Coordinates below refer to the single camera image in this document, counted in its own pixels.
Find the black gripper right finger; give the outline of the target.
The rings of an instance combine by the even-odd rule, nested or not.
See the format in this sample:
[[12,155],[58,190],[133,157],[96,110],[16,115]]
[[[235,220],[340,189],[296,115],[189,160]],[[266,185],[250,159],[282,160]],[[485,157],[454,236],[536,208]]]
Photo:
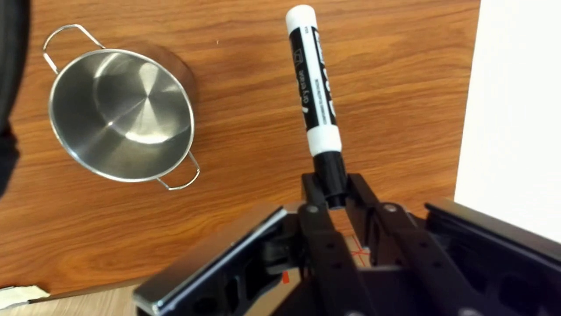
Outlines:
[[380,203],[363,176],[347,178],[347,215],[370,250],[368,294],[382,316],[489,316],[442,246],[401,206]]

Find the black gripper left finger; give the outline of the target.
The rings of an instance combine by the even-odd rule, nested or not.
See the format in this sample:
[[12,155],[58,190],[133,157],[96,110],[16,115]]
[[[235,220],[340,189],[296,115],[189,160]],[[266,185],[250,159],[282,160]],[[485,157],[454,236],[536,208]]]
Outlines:
[[301,185],[305,206],[298,218],[307,250],[305,273],[319,310],[328,316],[375,316],[347,245],[329,218],[343,206],[343,197],[324,194],[314,174],[303,174]]

